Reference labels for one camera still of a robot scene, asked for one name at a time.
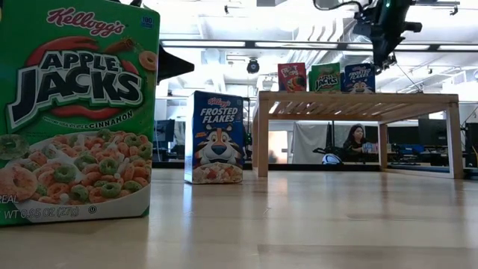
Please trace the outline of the grey hanging cloth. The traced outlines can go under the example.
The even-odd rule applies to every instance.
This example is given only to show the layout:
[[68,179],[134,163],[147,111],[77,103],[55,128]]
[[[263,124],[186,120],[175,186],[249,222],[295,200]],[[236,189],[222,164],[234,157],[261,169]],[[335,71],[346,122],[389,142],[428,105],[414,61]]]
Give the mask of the grey hanging cloth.
[[316,148],[326,147],[328,126],[295,122],[292,140],[293,164],[322,164],[323,154],[314,153]]

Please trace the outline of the Apple Jacks cereal box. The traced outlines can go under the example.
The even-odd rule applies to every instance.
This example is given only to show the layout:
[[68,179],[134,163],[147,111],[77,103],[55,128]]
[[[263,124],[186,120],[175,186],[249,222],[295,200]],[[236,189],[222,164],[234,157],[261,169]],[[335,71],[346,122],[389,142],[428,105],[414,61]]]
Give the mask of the Apple Jacks cereal box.
[[149,213],[160,16],[0,0],[0,227]]
[[339,63],[312,66],[308,76],[309,90],[315,93],[339,92],[341,90],[340,70]]

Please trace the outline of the wooden slatted shelf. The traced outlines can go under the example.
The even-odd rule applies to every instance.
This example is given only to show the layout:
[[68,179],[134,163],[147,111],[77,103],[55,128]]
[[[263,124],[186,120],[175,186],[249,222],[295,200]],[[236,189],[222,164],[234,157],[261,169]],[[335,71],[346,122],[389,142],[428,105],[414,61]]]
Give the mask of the wooden slatted shelf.
[[378,123],[379,167],[388,167],[388,124],[444,111],[447,121],[449,172],[441,176],[463,179],[459,96],[431,93],[314,93],[260,91],[253,111],[252,168],[268,177],[269,122],[271,120],[373,121]]

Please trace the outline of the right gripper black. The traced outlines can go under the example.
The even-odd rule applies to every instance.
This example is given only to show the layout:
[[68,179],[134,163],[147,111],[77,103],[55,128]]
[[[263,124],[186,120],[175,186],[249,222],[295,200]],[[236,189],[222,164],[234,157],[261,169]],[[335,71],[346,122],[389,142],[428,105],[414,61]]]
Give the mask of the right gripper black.
[[372,40],[373,65],[375,73],[380,74],[397,62],[391,53],[404,40],[404,31],[419,33],[423,25],[420,22],[407,22],[407,9],[381,10],[367,9],[354,15],[356,24],[353,33]]

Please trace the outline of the Frosted Flakes cereal box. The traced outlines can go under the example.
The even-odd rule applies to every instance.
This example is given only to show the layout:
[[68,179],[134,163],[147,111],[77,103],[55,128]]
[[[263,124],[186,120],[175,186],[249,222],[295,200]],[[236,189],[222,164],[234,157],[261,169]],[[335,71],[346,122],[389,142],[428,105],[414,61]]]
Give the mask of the Frosted Flakes cereal box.
[[243,181],[243,98],[195,91],[187,100],[184,180],[191,184]]
[[341,73],[341,91],[343,93],[375,93],[375,66],[370,63],[351,64]]

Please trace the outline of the black overhead frame bar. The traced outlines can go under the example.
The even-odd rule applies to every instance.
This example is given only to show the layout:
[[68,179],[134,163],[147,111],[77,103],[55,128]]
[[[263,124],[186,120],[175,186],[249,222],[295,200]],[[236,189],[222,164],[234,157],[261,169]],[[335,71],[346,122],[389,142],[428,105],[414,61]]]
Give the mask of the black overhead frame bar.
[[[311,41],[280,41],[280,40],[180,40],[164,39],[160,41],[164,48],[194,48],[194,49],[272,49],[272,50],[326,50],[372,52],[371,43],[351,42],[311,42]],[[440,52],[468,53],[478,52],[478,43],[401,43],[395,52]]]

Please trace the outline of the Froot Loops cereal box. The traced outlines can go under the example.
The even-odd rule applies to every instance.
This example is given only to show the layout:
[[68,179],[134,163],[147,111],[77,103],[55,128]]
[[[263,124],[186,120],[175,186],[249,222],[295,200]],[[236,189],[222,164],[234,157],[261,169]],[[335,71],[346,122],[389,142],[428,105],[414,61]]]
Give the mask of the Froot Loops cereal box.
[[304,63],[278,65],[279,91],[289,93],[306,91],[307,77]]

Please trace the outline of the black monitor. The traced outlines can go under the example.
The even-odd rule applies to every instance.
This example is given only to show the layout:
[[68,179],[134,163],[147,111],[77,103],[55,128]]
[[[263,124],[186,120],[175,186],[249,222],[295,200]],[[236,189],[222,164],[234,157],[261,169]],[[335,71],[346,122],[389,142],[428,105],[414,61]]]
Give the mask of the black monitor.
[[447,145],[447,121],[419,119],[418,132],[420,143],[424,146]]
[[155,121],[153,138],[157,142],[173,142],[175,131],[175,120]]

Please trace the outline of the person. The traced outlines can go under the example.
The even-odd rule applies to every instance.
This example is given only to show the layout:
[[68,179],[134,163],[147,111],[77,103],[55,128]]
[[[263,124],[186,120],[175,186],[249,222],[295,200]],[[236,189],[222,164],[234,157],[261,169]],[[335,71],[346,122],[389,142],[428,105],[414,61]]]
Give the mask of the person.
[[363,152],[365,143],[367,143],[367,139],[364,136],[363,126],[359,124],[352,126],[343,143],[344,156],[347,160],[365,163]]

